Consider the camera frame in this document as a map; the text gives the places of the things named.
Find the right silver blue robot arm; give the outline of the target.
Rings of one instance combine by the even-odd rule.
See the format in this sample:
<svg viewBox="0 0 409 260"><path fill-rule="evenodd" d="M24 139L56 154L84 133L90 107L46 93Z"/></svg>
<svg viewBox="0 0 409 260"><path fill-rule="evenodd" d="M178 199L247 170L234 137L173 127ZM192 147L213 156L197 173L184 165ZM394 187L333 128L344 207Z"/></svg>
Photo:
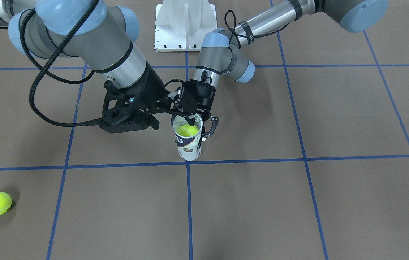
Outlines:
<svg viewBox="0 0 409 260"><path fill-rule="evenodd" d="M134 44L138 21L126 7L107 7L102 0L0 0L0 28L8 31L15 48L39 69L30 87L29 104L51 125L98 125L109 133L158 130L156 113L197 124L198 102L187 82L176 92L166 89ZM56 76L50 68L59 57L79 57L92 71L81 80ZM104 79L107 91L99 118L60 123L37 108L35 95L45 76L78 85L95 74Z"/></svg>

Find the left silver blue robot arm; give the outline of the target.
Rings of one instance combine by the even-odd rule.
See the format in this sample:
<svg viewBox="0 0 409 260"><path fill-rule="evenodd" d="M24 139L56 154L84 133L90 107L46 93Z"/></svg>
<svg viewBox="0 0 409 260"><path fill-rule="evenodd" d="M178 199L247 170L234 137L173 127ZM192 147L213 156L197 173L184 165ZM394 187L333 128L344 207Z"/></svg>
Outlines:
<svg viewBox="0 0 409 260"><path fill-rule="evenodd" d="M249 20L206 34L194 76L178 89L179 111L171 119L177 145L200 142L214 133L217 118L211 116L211 107L221 76L239 83L254 76L255 66L241 53L242 47L318 12L350 33L362 32L380 20L387 8L387 0L282 0Z"/></svg>

